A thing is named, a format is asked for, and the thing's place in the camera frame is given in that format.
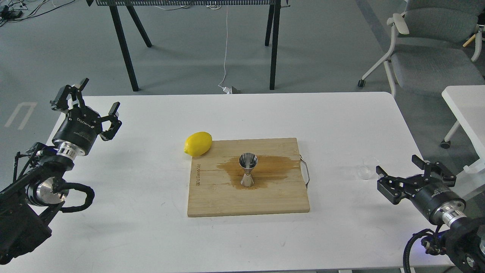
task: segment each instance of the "robotic arm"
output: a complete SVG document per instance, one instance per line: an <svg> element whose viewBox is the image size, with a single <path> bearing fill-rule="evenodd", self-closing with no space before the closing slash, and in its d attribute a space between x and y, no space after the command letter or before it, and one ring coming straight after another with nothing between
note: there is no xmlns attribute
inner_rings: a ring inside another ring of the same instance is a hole
<svg viewBox="0 0 485 273"><path fill-rule="evenodd" d="M380 166L377 189L391 203L397 205L407 198L420 213L438 228L434 232L425 229L413 235L404 249L404 270L409 270L409 252L418 238L425 237L421 244L426 253L448 255L450 260L464 273L485 272L485 218L470 219L464 213L466 202L450 190L456 177L440 162L424 162L416 155L412 162L424 174L408 178L388 175ZM449 230L439 232L441 225Z"/></svg>
<svg viewBox="0 0 485 273"><path fill-rule="evenodd" d="M0 192L0 264L7 264L13 258L32 252L51 236L49 223L61 211L77 212L87 209L93 202L94 191L83 184L68 183L62 176L74 167L76 156L88 155L98 135L104 141L111 140L121 126L118 120L119 102L113 103L109 114L101 117L99 113L84 104L81 91L88 79L79 85L66 85L59 90L51 108L65 113L66 117L47 146L35 143L24 154L15 156L14 180ZM72 98L69 109L67 97ZM111 123L103 131L102 123ZM18 159L28 157L28 161L17 177ZM63 207L69 190L86 194L84 204ZM37 215L29 205L46 206Z"/></svg>

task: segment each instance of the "wooden cutting board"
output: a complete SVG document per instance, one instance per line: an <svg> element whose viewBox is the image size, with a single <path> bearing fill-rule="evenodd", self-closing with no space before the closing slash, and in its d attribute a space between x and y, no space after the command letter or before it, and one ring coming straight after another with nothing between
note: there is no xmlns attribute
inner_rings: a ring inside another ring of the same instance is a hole
<svg viewBox="0 0 485 273"><path fill-rule="evenodd" d="M253 153L254 186L241 185L239 156ZM296 138L213 141L192 159L189 217L309 212Z"/></svg>

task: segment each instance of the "table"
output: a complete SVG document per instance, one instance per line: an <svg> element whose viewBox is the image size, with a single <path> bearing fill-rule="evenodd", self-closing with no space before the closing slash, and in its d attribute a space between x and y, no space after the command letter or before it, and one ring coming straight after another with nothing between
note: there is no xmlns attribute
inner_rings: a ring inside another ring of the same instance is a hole
<svg viewBox="0 0 485 273"><path fill-rule="evenodd" d="M87 0L89 6L94 0ZM143 41L146 46L151 48L152 43L146 34L146 31L140 21L140 18L136 14L133 6L174 6L174 5L263 5L268 4L270 6L268 13L268 24L266 27L266 38L264 41L265 46L269 46L271 33L273 31L272 48L271 48L271 70L270 70L270 90L275 89L276 78L276 56L278 51L278 34L279 34L279 16L281 6L281 0L96 0L98 6L109 6L111 16L113 18L114 28L118 37L125 66L128 72L129 81L133 91L139 91L138 82L136 81L135 70L131 63L131 57L128 51L128 45L126 44L125 34L123 27L121 26L121 20L118 13L117 6L126 6L128 12L133 19L138 31L140 32Z"/></svg>
<svg viewBox="0 0 485 273"><path fill-rule="evenodd" d="M93 205L54 218L52 237L3 273L399 268L412 234L432 228L408 200L392 205L376 177L361 180L355 172L373 155L391 175L422 173L411 162L420 152L388 93L85 97L101 115L115 101L118 134L98 139L64 176L92 187ZM191 157L183 146L197 131L214 140L296 137L311 177L310 212L187 217ZM66 205L83 199L69 195ZM417 243L411 266L432 265L452 263Z"/></svg>
<svg viewBox="0 0 485 273"><path fill-rule="evenodd" d="M442 96L467 133L479 159L456 176L453 188L469 200L485 190L485 85L448 86Z"/></svg>

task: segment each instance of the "wire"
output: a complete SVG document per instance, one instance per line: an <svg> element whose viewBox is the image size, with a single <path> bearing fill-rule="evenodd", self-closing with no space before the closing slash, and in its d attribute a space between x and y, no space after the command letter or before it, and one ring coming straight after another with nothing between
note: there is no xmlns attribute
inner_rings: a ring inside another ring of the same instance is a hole
<svg viewBox="0 0 485 273"><path fill-rule="evenodd" d="M27 169L27 167L33 162L33 159L35 157L35 154L37 153L37 151L34 151L31 156L29 156L29 160L27 160L27 163L25 163L25 166L24 168L22 169L22 171L20 172L20 174L18 175L18 177L21 177L24 175L24 172L25 170Z"/></svg>
<svg viewBox="0 0 485 273"><path fill-rule="evenodd" d="M17 181L17 170L18 170L18 159L22 157L22 154L20 152L17 152L17 154L15 155L15 159L14 159L14 181L13 183L15 183L15 181Z"/></svg>
<svg viewBox="0 0 485 273"><path fill-rule="evenodd" d="M411 247L413 246L414 242L424 236L435 236L435 232L433 232L431 229L423 229L419 231L418 233L413 234L413 237L409 239L409 241L406 244L406 247L404 247L404 254L403 254L403 268L404 268L404 273L411 273L411 268L409 266L409 255L411 254Z"/></svg>
<svg viewBox="0 0 485 273"><path fill-rule="evenodd" d="M227 18L229 16L229 6L226 6L226 53L224 55L224 78L222 78L222 81L217 85L218 87L222 88L224 90L224 87L221 86L221 84L226 80L226 59L227 59L227 41L229 40L229 26L227 23Z"/></svg>
<svg viewBox="0 0 485 273"><path fill-rule="evenodd" d="M159 6L154 6L154 7L159 8L161 10L168 10L168 11L170 11L170 10L179 10L179 9L188 9L188 8L190 8L190 6L180 6L179 8L175 8L175 9L164 9L162 7L159 7Z"/></svg>
<svg viewBox="0 0 485 273"><path fill-rule="evenodd" d="M35 16L31 16L31 15L35 14L35 13L37 12L37 10L40 8L40 6L41 6L41 5L43 5L43 4L45 4L47 1L48 1L48 0L43 0L43 1L42 1L42 3L40 3L40 4L39 4L39 6L37 6L37 8L36 8L36 10L35 10L35 12L34 12L34 13L31 13L30 15L28 15L27 17L22 18L22 19L18 19L18 20L11 20L11 22L20 22L20 21L27 20L27 19L30 19L30 18L39 17L39 16L44 15L44 14L46 14L46 13L49 13L49 12L51 12L51 11L53 11L53 10L56 10L56 9L58 9L58 8L60 8L60 7L64 7L64 6L66 6L66 5L69 5L69 4L71 4L71 3L74 3L76 0L72 0L72 1L71 1L71 2L69 2L69 3L66 3L66 4L63 4L63 5L60 5L60 6L55 7L55 8L53 8L53 9L49 10L49 11L46 11L46 12L44 12L44 13L41 13L41 14L38 14L38 15L35 15Z"/></svg>
<svg viewBox="0 0 485 273"><path fill-rule="evenodd" d="M22 4L22 2L15 2L15 3L13 3L12 0L10 0L10 3L7 6L8 7L12 7L13 5L17 5L17 4Z"/></svg>
<svg viewBox="0 0 485 273"><path fill-rule="evenodd" d="M33 11L30 12L29 15L27 15L25 18L23 19L26 19L28 17L30 17L31 15L35 14L37 12L37 10L40 8L40 6L42 6L47 0L43 0ZM17 3L13 3L12 0L10 0L10 4L9 5L14 5L14 4L17 4ZM17 20L5 20L5 22L3 24L0 25L0 27L2 27L3 25L5 25L7 22L17 22L17 21L21 21L23 19L17 19Z"/></svg>
<svg viewBox="0 0 485 273"><path fill-rule="evenodd" d="M29 10L29 8L27 7L27 5L25 5L25 4L20 4L20 7L24 7L24 9L15 9L15 8L12 8L12 10Z"/></svg>
<svg viewBox="0 0 485 273"><path fill-rule="evenodd" d="M222 6L221 5L207 5L206 7L212 9L212 10L218 10L220 9Z"/></svg>

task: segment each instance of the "brown stain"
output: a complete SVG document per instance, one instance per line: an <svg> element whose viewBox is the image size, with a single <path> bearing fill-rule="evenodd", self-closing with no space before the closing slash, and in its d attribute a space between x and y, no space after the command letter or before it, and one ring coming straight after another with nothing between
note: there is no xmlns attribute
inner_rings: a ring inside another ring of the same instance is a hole
<svg viewBox="0 0 485 273"><path fill-rule="evenodd" d="M244 187L241 185L241 179L244 175L244 170L239 165L239 157L231 157L225 163L217 164L217 167L227 172L231 179L231 184L237 189L258 189L267 188L268 183L281 181L288 176L286 175L292 169L300 168L300 161L291 160L286 156L273 155L257 155L258 164L251 172L253 176L254 185L251 187Z"/></svg>

